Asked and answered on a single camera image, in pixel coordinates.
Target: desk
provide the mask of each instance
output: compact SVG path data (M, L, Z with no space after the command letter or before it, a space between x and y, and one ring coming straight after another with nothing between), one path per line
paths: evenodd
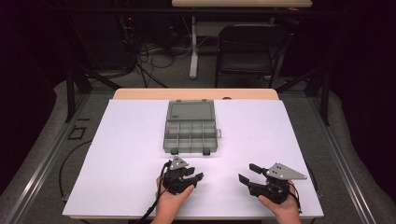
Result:
M174 7L311 7L310 0L172 0ZM191 23L191 66L190 78L197 78L198 68L198 49L197 49L197 36L206 35L206 33L197 33L197 21L192 17ZM221 26L210 27L211 31L207 35L218 34Z
M234 100L217 100L227 96ZM257 198L249 195L248 188L239 183L238 174L264 183L265 178L249 171L248 164L269 168L276 161L308 174L286 109L274 90L225 89L116 91L63 214L84 219L143 216L154 202L156 177L163 164L173 158L163 151L168 100L203 98L215 99L216 121L222 137L218 151L210 156L179 155L195 167L196 174L203 172L205 176L177 219L274 217ZM302 217L322 217L311 179L294 183L300 193Z

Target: chair backrest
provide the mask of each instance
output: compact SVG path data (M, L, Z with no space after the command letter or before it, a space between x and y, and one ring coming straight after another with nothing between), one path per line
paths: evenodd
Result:
M218 48L222 51L237 48L263 50L269 45L282 45L290 36L281 25L236 24L225 27L219 33Z

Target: table leg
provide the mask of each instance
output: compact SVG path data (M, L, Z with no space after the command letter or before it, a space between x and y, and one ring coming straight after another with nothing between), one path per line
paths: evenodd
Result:
M191 66L190 66L190 78L197 78L197 69L198 69L198 49L197 49L197 30L196 30L196 21L195 17L192 17L191 22Z

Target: metal bracket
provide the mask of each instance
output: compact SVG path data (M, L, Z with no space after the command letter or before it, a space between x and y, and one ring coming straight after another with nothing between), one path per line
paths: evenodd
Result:
M303 175L293 169L290 169L286 165L279 162L275 163L268 171L267 175L280 180L288 179L307 179L306 175Z
M172 160L171 166L169 167L170 170L176 170L183 167L188 166L189 164L186 161L183 161L179 156L175 156Z

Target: black cable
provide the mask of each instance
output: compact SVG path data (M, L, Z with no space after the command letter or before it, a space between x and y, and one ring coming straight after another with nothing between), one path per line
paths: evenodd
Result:
M133 67L127 67L127 68L123 69L122 71L118 72L117 74L102 75L102 77L105 77L107 79L112 79L112 78L116 78L116 77L124 77L124 76L132 73L133 71L134 71Z
M149 61L149 48L147 45L144 45L142 48L145 50L145 52L140 52L137 56L139 57L139 59L142 63L147 63ZM144 61L144 60L142 60L141 56L146 56L147 59Z
M151 56L151 60L150 60L151 65L156 67L156 68L167 68L167 67L170 67L173 64L173 62L175 61L175 55L172 52L169 52L169 51L166 51L166 53L170 54L170 56L172 58L172 61L169 64L167 64L165 66L155 65L154 62L152 61L153 57Z
M314 172L312 172L312 169L311 169L311 167L309 167L306 160L304 160L304 162L305 162L306 168L308 169L308 173L311 176L312 183L314 184L314 189L315 189L315 191L318 191L318 182L317 182L317 179L315 178Z
M139 74L140 76L142 76L143 81L145 82L145 87L147 88L147 87L149 86L149 82L151 81L152 72L154 71L154 68L151 66L151 71L150 71L150 72L147 72L148 81L146 81L145 73L144 73L145 71L143 71L143 62L142 62L142 60L140 59L140 56L137 57L137 59L138 59L138 60L137 60L137 63L136 63L136 64L139 63L139 66L137 66L136 72L137 72L137 74Z
M165 170L166 167L169 167L171 164L171 161L168 161L166 164L163 165L163 168L161 169L161 174L160 174L160 181L158 183L158 188L157 188L157 197L155 199L155 202L152 204L152 206L148 209L145 215L143 215L139 220L136 221L135 224L140 224L143 223L146 218L152 213L154 210L155 206L157 206L158 201L160 200L161 195L163 195L166 190L161 192L161 186L163 185L163 171Z
M69 157L73 154L73 152L75 152L77 149L79 149L80 147L89 144L90 142L92 142L92 140L81 143L80 145L74 147L69 154L67 154L67 156L64 158L64 161L62 162L61 168L59 169L59 174L58 174L58 182L59 182L59 191L61 192L61 196L62 196L62 200L64 201L64 203L67 202L67 200L64 198L64 188L62 187L62 170L64 169L64 165L66 164L67 160L69 159ZM86 223L86 224L90 224L89 221L84 220L84 219L80 219L81 222Z
M290 190L288 190L289 195L290 195L291 197L293 197L293 198L296 200L296 202L297 202L297 207L298 207L298 211L299 211L299 213L301 214L303 211L301 210L300 195L299 195L299 193L298 193L298 191L297 191L297 188L296 188L293 184L289 183L289 185L292 186L292 187L294 188L294 190L296 191L296 193L293 194L293 193L290 192Z
M317 219L314 217L314 218L312 218L312 220L309 222L309 224L314 224L314 222L316 221Z
M184 45L184 47L182 48L182 50L181 50L180 52L172 52L172 53L175 55L175 57L185 56L184 51L186 51L187 46L189 45L189 41L182 41L182 40L179 40L179 41L180 41L180 42L184 42L185 45Z

